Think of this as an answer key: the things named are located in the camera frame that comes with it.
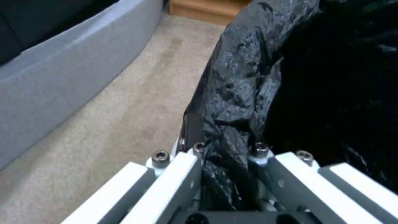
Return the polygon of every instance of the dark fabric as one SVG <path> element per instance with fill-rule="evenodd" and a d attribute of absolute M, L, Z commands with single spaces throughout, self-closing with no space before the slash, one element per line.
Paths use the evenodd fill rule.
<path fill-rule="evenodd" d="M 118 0 L 2 0 L 0 13 L 22 50 L 51 38 L 94 16 Z M 1 52 L 12 54 L 9 49 Z"/>
<path fill-rule="evenodd" d="M 22 46 L 0 13 L 0 64 L 17 56 Z"/>
<path fill-rule="evenodd" d="M 254 0 L 213 51 L 184 114 L 204 141 L 204 210 L 255 210 L 248 153 L 311 152 L 397 192 L 397 1 Z"/>

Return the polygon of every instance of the wooden cabinet base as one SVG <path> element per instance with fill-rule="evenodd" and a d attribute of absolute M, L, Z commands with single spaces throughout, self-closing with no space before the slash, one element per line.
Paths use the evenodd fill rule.
<path fill-rule="evenodd" d="M 171 0 L 170 15 L 227 25 L 250 0 Z"/>

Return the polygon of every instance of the black plastic bag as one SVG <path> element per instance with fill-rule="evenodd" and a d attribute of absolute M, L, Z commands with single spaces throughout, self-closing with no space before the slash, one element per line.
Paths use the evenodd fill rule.
<path fill-rule="evenodd" d="M 227 26 L 184 115 L 204 141 L 203 210 L 255 210 L 247 155 L 306 150 L 397 191 L 397 1 L 252 1 Z"/>

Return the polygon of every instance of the carpet floor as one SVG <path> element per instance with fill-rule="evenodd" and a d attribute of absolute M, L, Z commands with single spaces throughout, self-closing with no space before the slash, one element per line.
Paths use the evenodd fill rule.
<path fill-rule="evenodd" d="M 129 161 L 171 150 L 223 30 L 165 14 L 118 77 L 0 172 L 0 223 L 60 223 Z"/>

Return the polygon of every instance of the gray upholstered furniture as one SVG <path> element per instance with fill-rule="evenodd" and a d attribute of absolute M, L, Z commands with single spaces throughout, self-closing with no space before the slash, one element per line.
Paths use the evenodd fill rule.
<path fill-rule="evenodd" d="M 0 169 L 112 81 L 145 47 L 162 0 L 120 0 L 0 67 Z"/>

